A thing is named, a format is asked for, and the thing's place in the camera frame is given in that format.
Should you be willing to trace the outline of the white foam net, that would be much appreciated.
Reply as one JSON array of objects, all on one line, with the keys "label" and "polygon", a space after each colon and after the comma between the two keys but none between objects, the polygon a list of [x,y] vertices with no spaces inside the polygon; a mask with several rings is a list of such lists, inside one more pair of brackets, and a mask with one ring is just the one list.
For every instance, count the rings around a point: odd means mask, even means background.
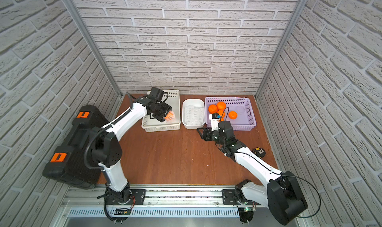
[{"label": "white foam net", "polygon": [[203,109],[189,105],[185,107],[185,124],[201,125],[203,122]]}]

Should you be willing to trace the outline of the bare orange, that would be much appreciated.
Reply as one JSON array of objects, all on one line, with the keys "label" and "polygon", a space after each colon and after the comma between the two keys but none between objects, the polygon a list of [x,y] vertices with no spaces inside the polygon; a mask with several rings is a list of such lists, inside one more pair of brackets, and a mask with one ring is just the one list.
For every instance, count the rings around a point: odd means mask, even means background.
[{"label": "bare orange", "polygon": [[238,114],[237,114],[237,112],[235,112],[235,111],[230,111],[230,112],[228,113],[228,117],[229,117],[230,119],[237,119]]},{"label": "bare orange", "polygon": [[226,108],[226,103],[225,102],[218,102],[216,104],[216,106],[217,106],[218,110],[222,110],[223,111]]},{"label": "bare orange", "polygon": [[210,114],[217,113],[217,112],[218,112],[218,107],[217,107],[217,105],[214,105],[214,104],[210,105],[210,106],[208,107],[208,111],[209,111]]},{"label": "bare orange", "polygon": [[222,119],[224,119],[224,117],[225,117],[225,112],[223,111],[223,110],[218,110],[218,115],[222,118]]}]

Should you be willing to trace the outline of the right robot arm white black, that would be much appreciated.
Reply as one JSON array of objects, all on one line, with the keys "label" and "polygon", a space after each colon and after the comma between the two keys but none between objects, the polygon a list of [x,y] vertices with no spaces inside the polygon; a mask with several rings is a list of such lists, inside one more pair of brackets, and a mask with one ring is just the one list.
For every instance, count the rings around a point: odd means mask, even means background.
[{"label": "right robot arm white black", "polygon": [[308,208],[307,201],[291,172],[273,168],[256,156],[250,148],[236,139],[229,121],[221,121],[215,127],[197,128],[201,139],[214,141],[218,149],[234,162],[250,171],[262,185],[245,180],[236,186],[244,202],[256,202],[268,208],[282,225],[288,224]]}]

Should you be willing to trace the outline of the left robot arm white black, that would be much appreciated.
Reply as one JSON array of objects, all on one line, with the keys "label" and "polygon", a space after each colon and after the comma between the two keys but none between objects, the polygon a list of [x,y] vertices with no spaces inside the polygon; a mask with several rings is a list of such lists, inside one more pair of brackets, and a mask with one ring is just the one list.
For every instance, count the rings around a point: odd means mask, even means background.
[{"label": "left robot arm white black", "polygon": [[145,116],[164,122],[172,107],[166,103],[168,92],[152,88],[148,95],[134,99],[128,94],[130,107],[101,128],[94,127],[84,151],[84,164],[88,169],[100,170],[106,179],[106,191],[126,202],[130,198],[130,184],[122,167],[122,148],[119,141],[125,133]]}]

